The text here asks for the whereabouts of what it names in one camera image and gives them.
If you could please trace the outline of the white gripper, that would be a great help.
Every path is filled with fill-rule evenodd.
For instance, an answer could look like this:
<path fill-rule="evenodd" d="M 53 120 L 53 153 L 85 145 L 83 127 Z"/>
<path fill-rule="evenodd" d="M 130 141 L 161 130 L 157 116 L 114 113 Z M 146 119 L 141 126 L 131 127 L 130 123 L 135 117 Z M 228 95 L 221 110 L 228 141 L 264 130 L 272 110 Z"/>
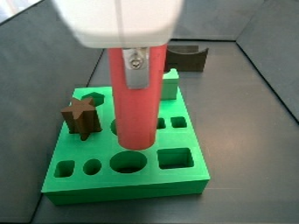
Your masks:
<path fill-rule="evenodd" d="M 150 48 L 173 38 L 185 0 L 51 0 L 77 40 L 90 48 L 125 48 L 126 85 L 150 85 Z"/>

